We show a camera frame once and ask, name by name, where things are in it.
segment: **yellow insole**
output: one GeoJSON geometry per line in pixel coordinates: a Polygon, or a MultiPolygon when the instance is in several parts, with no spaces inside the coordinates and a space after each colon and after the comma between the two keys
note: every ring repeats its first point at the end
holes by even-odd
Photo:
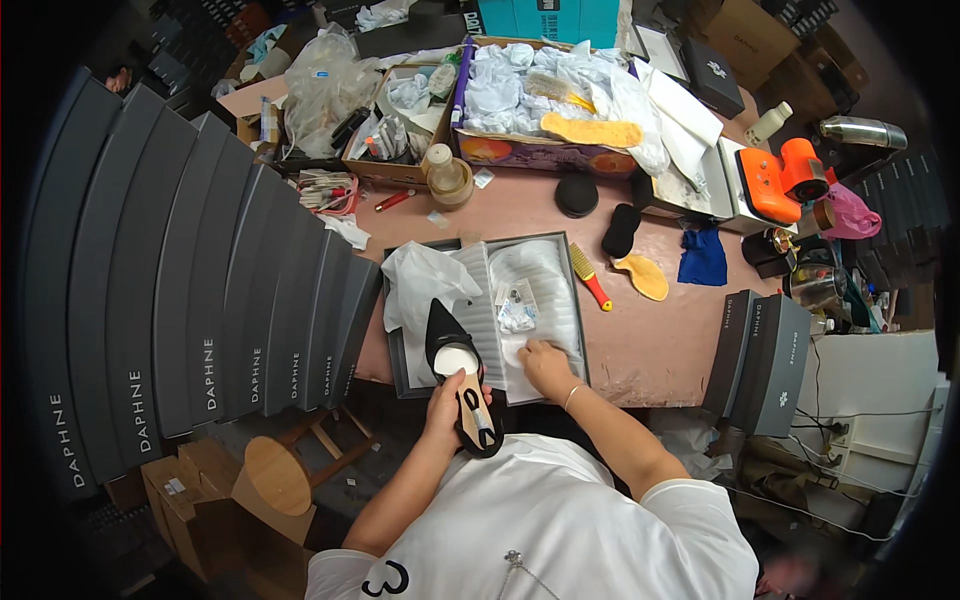
{"type": "Polygon", "coordinates": [[[625,258],[614,260],[613,267],[630,272],[630,281],[636,290],[657,302],[666,298],[670,286],[667,285],[663,271],[657,263],[639,254],[627,254],[625,258]]]}
{"type": "Polygon", "coordinates": [[[547,112],[540,120],[545,132],[555,133],[574,144],[600,144],[611,148],[633,148],[643,141],[643,132],[631,121],[584,121],[564,119],[547,112]]]}

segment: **black high heel shoe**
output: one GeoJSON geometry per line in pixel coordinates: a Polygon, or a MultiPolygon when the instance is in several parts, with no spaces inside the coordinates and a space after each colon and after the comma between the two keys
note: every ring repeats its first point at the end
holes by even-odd
{"type": "Polygon", "coordinates": [[[442,348],[451,346],[468,350],[473,354],[476,370],[467,373],[467,377],[457,390],[459,413],[453,428],[467,452],[477,458],[490,458],[503,445],[503,422],[491,417],[487,402],[483,399],[483,391],[480,389],[484,375],[483,361],[473,345],[473,338],[437,299],[433,299],[430,303],[425,346],[426,362],[440,383],[453,374],[437,372],[437,354],[442,348]]]}

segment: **pointed toe pump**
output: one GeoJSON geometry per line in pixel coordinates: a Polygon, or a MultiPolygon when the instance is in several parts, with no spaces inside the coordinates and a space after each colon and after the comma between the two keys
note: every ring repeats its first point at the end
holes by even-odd
{"type": "Polygon", "coordinates": [[[437,299],[430,304],[426,322],[426,360],[443,383],[460,369],[467,377],[457,390],[459,414],[453,428],[460,443],[477,458],[490,458],[503,445],[503,423],[494,420],[483,399],[483,362],[473,339],[437,299]]]}

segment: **white insole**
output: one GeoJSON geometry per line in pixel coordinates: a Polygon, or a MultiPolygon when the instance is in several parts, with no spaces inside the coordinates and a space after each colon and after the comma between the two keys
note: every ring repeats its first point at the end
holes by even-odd
{"type": "Polygon", "coordinates": [[[477,372],[477,357],[467,346],[454,342],[437,350],[437,358],[433,361],[433,370],[450,377],[460,369],[467,374],[477,372]]]}

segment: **hand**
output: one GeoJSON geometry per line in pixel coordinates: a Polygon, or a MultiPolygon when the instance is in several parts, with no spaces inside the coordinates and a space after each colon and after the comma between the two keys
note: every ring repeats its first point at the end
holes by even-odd
{"type": "MultiPolygon", "coordinates": [[[[457,406],[457,388],[463,384],[467,373],[460,369],[446,379],[444,384],[438,385],[429,404],[426,405],[426,425],[423,426],[421,440],[438,444],[444,451],[449,450],[451,456],[460,447],[460,438],[453,430],[453,423],[457,421],[459,407],[457,406]]],[[[493,402],[489,385],[480,386],[483,399],[490,405],[493,402]]]]}
{"type": "Polygon", "coordinates": [[[528,340],[526,348],[518,350],[516,356],[530,383],[554,404],[563,404],[573,388],[584,384],[570,371],[566,354],[546,342],[528,340]]]}

